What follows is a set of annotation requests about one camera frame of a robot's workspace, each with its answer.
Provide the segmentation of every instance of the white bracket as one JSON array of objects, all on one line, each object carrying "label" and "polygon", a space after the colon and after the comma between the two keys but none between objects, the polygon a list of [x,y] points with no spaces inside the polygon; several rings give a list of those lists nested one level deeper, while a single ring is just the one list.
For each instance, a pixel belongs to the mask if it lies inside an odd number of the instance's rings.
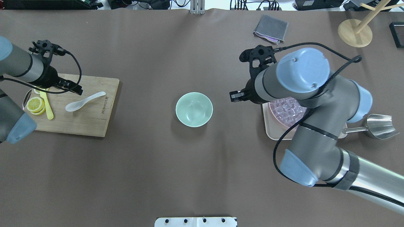
[{"label": "white bracket", "polygon": [[154,227],[237,227],[235,217],[158,218]]},{"label": "white bracket", "polygon": [[205,0],[191,0],[191,14],[205,14]]}]

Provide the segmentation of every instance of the cutting board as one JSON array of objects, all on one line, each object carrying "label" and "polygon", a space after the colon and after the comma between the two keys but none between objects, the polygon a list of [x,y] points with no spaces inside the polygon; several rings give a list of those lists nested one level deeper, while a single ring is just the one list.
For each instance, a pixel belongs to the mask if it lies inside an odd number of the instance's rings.
[{"label": "cutting board", "polygon": [[[76,82],[78,75],[59,74],[59,77]],[[76,135],[86,135],[95,137],[105,137],[112,107],[114,106],[116,91],[118,90],[119,79],[95,76],[82,76],[80,85],[83,94],[77,95],[72,92],[63,94],[47,94],[54,118],[48,120],[46,113],[33,115],[30,117],[37,123],[36,130],[47,132],[59,132]],[[50,91],[61,91],[50,88]],[[67,112],[67,104],[89,97],[97,92],[104,91],[105,96],[89,101],[81,109],[74,112]],[[31,92],[31,98],[38,94]]]}]

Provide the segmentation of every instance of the light blue cover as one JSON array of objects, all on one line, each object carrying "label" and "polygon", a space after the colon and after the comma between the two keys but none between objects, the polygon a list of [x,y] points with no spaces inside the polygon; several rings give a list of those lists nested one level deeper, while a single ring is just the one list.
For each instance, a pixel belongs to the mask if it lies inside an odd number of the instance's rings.
[{"label": "light blue cover", "polygon": [[356,84],[359,90],[359,107],[355,115],[349,119],[347,123],[355,123],[360,121],[367,113],[369,113],[373,103],[372,94],[368,90],[361,87],[357,82],[353,80],[351,81]]},{"label": "light blue cover", "polygon": [[6,141],[15,144],[16,142],[25,138],[35,129],[36,129],[35,121],[27,113],[24,113],[20,117],[20,119],[18,119],[17,123],[15,123],[14,127],[11,129],[10,133],[7,136]]},{"label": "light blue cover", "polygon": [[321,87],[330,76],[330,64],[323,53],[302,48],[284,56],[276,67],[276,77],[286,89],[308,93]]},{"label": "light blue cover", "polygon": [[8,57],[13,50],[13,45],[11,42],[0,36],[0,61],[3,61],[6,57]]},{"label": "light blue cover", "polygon": [[285,150],[280,170],[291,180],[308,187],[318,181],[318,177],[289,149]]}]

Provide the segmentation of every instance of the brown tabletop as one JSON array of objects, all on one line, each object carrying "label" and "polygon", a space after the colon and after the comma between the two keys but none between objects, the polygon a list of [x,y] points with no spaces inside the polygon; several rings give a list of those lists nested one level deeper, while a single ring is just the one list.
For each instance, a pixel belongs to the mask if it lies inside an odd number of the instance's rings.
[{"label": "brown tabletop", "polygon": [[[342,74],[373,94],[371,113],[392,115],[404,132],[404,49],[389,30],[404,13],[381,12],[369,23],[371,44],[353,48],[337,27],[367,12],[0,11],[0,35],[19,47],[48,39],[77,57],[83,75],[120,79],[105,138],[35,131],[0,145],[0,226],[146,227],[157,217],[204,215],[236,216],[243,227],[403,225],[403,216],[377,204],[297,185],[275,171],[275,141],[265,134],[260,106],[229,99],[249,78],[239,54],[269,45],[253,35],[262,14],[290,23],[280,46],[320,42],[362,55]],[[319,49],[332,69],[345,62]],[[78,73],[68,56],[55,56],[52,66]],[[28,90],[0,86],[18,104]],[[178,98],[192,91],[214,106],[199,128],[175,116]],[[404,174],[403,135],[377,141],[354,134],[338,144]],[[279,161],[288,144],[281,144]]]}]

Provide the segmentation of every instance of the yellow knife handle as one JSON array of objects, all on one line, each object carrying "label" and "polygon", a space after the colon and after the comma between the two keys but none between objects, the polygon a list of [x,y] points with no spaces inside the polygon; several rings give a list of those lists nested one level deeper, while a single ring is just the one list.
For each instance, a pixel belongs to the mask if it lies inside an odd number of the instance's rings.
[{"label": "yellow knife handle", "polygon": [[52,120],[54,116],[53,116],[53,112],[52,112],[51,106],[50,106],[49,101],[48,101],[48,96],[43,91],[39,91],[39,95],[45,101],[46,116],[48,117],[49,120]]}]

